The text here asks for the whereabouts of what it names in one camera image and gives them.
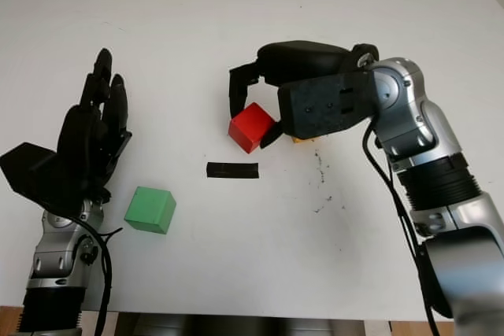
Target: robotic arm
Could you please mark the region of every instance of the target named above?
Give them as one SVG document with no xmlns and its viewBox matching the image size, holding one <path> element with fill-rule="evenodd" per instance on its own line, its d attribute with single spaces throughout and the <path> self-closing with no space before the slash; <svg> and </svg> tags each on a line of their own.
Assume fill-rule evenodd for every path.
<svg viewBox="0 0 504 336">
<path fill-rule="evenodd" d="M 412 207 L 428 303 L 456 335 L 504 334 L 504 225 L 482 192 L 420 68 L 405 58 L 369 66 L 379 99 L 374 131 Z"/>
<path fill-rule="evenodd" d="M 111 65 L 112 55 L 103 49 L 80 103 L 66 115 L 56 152 L 23 143 L 0 157 L 13 190 L 44 209 L 19 335 L 81 335 L 80 306 L 98 247 L 105 288 L 96 335 L 105 325 L 112 267 L 102 236 L 111 234 L 96 230 L 103 220 L 102 204 L 110 200 L 104 186 L 132 136 L 126 129 L 124 82 L 119 75 L 110 82 Z"/>
<path fill-rule="evenodd" d="M 372 118 L 363 146 L 402 218 L 433 333 L 431 308 L 454 318 L 457 336 L 504 334 L 504 224 L 470 175 L 443 112 L 428 100 L 420 68 L 405 58 L 379 61 L 372 45 L 349 51 L 306 41 L 269 44 L 254 63 L 231 70 L 232 116 L 259 76 L 279 87 L 281 114 L 261 147 L 283 132 L 308 139 Z M 372 131 L 406 188 L 421 244 L 391 179 L 367 149 Z"/>
</svg>

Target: white table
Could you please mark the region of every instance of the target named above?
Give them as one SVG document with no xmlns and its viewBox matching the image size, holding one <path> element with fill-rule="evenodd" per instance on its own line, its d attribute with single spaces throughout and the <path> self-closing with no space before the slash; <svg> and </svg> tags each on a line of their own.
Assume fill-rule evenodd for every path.
<svg viewBox="0 0 504 336">
<path fill-rule="evenodd" d="M 495 0 L 0 0 L 0 152 L 23 141 L 55 149 L 103 46 L 126 79 L 133 139 L 102 227 L 124 226 L 109 244 L 109 309 L 424 318 L 390 196 L 361 152 L 364 124 L 316 142 L 284 136 L 251 155 L 227 136 L 228 70 L 290 39 L 370 42 L 381 57 L 415 60 L 504 211 Z M 254 86 L 249 99 L 278 117 L 274 87 Z M 207 179 L 207 161 L 258 162 L 261 178 Z M 172 191 L 166 236 L 123 221 L 137 186 Z M 0 305 L 20 305 L 42 212 L 3 177 L 0 199 Z M 85 307 L 97 308 L 98 268 L 91 279 Z"/>
</svg>

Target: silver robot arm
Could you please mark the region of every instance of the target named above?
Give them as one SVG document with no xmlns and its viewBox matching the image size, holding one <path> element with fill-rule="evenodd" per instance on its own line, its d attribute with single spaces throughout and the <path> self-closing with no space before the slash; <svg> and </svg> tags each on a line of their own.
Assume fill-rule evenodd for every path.
<svg viewBox="0 0 504 336">
<path fill-rule="evenodd" d="M 83 203 L 79 219 L 99 229 L 102 207 Z M 43 236 L 35 249 L 19 332 L 13 336 L 80 336 L 80 306 L 98 245 L 80 225 L 45 211 Z"/>
<path fill-rule="evenodd" d="M 374 131 L 406 188 L 429 301 L 454 318 L 456 336 L 504 334 L 504 224 L 469 174 L 420 68 L 405 58 L 370 66 L 380 100 Z"/>
</svg>

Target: wooden floor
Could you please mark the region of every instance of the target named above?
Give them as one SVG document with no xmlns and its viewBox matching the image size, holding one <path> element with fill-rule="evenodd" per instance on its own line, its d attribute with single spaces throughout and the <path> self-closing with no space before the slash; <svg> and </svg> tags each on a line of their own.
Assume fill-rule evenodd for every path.
<svg viewBox="0 0 504 336">
<path fill-rule="evenodd" d="M 20 312 L 21 308 L 0 306 L 0 336 L 8 336 L 16 331 Z M 93 334 L 95 318 L 93 312 L 87 312 L 83 316 L 83 336 Z M 103 336 L 114 336 L 116 321 L 116 313 L 113 316 L 108 316 Z M 439 322 L 437 326 L 441 336 L 453 336 L 454 328 L 452 323 Z M 432 336 L 428 324 L 422 322 L 391 322 L 391 329 L 391 336 Z"/>
</svg>

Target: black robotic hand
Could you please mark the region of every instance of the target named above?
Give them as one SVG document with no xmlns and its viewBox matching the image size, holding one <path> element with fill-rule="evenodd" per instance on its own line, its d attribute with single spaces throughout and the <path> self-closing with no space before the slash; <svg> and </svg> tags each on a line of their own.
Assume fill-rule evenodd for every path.
<svg viewBox="0 0 504 336">
<path fill-rule="evenodd" d="M 245 107 L 248 86 L 265 82 L 279 88 L 281 121 L 261 140 L 264 148 L 282 133 L 308 139 L 354 126 L 376 112 L 376 89 L 366 67 L 378 61 L 374 45 L 342 47 L 309 41 L 263 46 L 254 63 L 230 71 L 231 117 Z"/>
<path fill-rule="evenodd" d="M 116 74 L 110 83 L 111 68 L 112 55 L 103 49 L 80 103 L 66 114 L 56 152 L 25 142 L 0 157 L 12 189 L 55 215 L 78 216 L 85 198 L 110 199 L 104 186 L 132 136 L 124 81 Z"/>
</svg>

